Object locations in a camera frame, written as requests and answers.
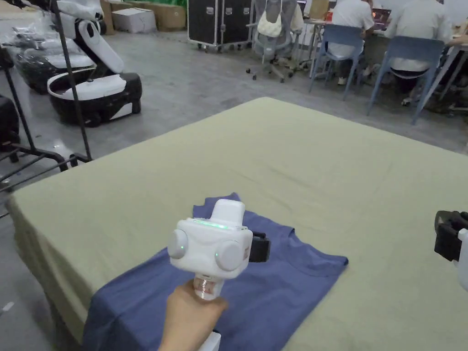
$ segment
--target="chair backrest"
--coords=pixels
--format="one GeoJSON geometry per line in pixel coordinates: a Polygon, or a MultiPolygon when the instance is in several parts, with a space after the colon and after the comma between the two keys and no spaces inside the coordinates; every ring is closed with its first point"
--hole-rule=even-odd
{"type": "Polygon", "coordinates": [[[349,45],[362,49],[362,29],[358,27],[327,24],[323,32],[323,43],[349,45]]]}
{"type": "Polygon", "coordinates": [[[388,44],[387,57],[438,63],[444,47],[440,40],[398,36],[388,44]]]}
{"type": "Polygon", "coordinates": [[[256,32],[254,44],[256,44],[260,48],[269,47],[270,51],[281,50],[291,45],[291,22],[293,20],[294,12],[297,7],[297,0],[283,0],[282,6],[281,0],[255,0],[254,6],[257,14],[257,23],[260,20],[260,17],[264,13],[264,11],[266,11],[267,20],[269,22],[275,22],[278,18],[279,9],[282,8],[280,35],[277,38],[271,38],[256,32]]]}

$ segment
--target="green indicator light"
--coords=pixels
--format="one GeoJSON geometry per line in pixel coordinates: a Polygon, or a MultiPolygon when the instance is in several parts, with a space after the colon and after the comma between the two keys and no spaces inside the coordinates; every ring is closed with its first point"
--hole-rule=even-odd
{"type": "Polygon", "coordinates": [[[221,224],[216,224],[216,223],[205,222],[204,220],[194,219],[193,221],[196,222],[196,223],[199,223],[199,224],[203,224],[204,226],[215,227],[215,228],[219,228],[219,229],[228,229],[229,228],[228,226],[223,226],[221,224]]]}

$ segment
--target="white box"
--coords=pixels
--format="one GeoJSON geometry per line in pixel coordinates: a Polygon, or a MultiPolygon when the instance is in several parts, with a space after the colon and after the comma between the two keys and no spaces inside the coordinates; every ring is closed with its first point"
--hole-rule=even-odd
{"type": "Polygon", "coordinates": [[[142,8],[125,8],[112,12],[114,28],[128,33],[147,33],[156,30],[154,12],[142,8]]]}

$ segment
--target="laptop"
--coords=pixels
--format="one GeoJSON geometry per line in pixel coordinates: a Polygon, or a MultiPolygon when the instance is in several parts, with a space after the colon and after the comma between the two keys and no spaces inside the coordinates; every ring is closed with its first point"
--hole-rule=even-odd
{"type": "Polygon", "coordinates": [[[388,18],[392,10],[384,10],[382,8],[374,8],[372,15],[374,16],[374,29],[386,30],[388,27],[388,18]]]}

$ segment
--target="blue chair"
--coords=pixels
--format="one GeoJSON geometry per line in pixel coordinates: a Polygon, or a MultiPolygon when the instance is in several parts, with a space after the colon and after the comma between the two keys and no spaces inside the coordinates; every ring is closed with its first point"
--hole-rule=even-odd
{"type": "MultiPolygon", "coordinates": [[[[319,53],[317,55],[317,58],[315,60],[315,64],[313,67],[313,73],[311,77],[312,81],[310,82],[309,92],[312,91],[312,86],[314,85],[315,76],[317,75],[317,70],[318,70],[318,67],[320,66],[320,60],[323,56],[327,56],[333,61],[344,61],[344,60],[352,59],[353,64],[352,64],[350,76],[348,78],[348,83],[346,84],[346,89],[344,90],[344,95],[343,95],[343,100],[346,99],[348,92],[349,92],[350,85],[351,85],[351,81],[354,77],[354,72],[356,71],[356,68],[358,67],[359,56],[363,49],[363,40],[361,37],[361,33],[362,33],[362,29],[357,28],[357,27],[338,26],[336,24],[327,24],[325,26],[322,45],[320,47],[319,53]],[[353,46],[354,51],[352,52],[350,56],[337,57],[325,49],[325,47],[327,46],[327,43],[353,46]]],[[[329,65],[329,69],[327,72],[327,77],[326,77],[325,82],[328,82],[332,69],[333,69],[333,62],[331,62],[329,65]]],[[[361,75],[358,76],[358,86],[360,84],[360,80],[361,80],[361,75]]]]}
{"type": "Polygon", "coordinates": [[[413,116],[412,125],[416,124],[416,121],[419,117],[419,113],[424,107],[424,99],[431,88],[431,84],[434,81],[434,77],[439,66],[440,55],[444,49],[445,45],[443,42],[434,39],[422,39],[422,38],[411,38],[411,37],[394,37],[390,43],[388,43],[387,52],[380,67],[379,75],[375,82],[375,87],[372,92],[371,101],[369,102],[369,107],[367,108],[367,115],[371,112],[371,108],[374,105],[377,93],[379,92],[380,83],[385,73],[391,72],[394,75],[403,78],[403,79],[414,79],[418,78],[418,86],[421,87],[423,79],[426,79],[426,84],[424,85],[423,91],[421,93],[421,99],[416,108],[416,112],[413,116]],[[430,64],[429,69],[421,75],[416,76],[401,76],[394,71],[392,71],[391,59],[409,59],[424,61],[430,64]]]}

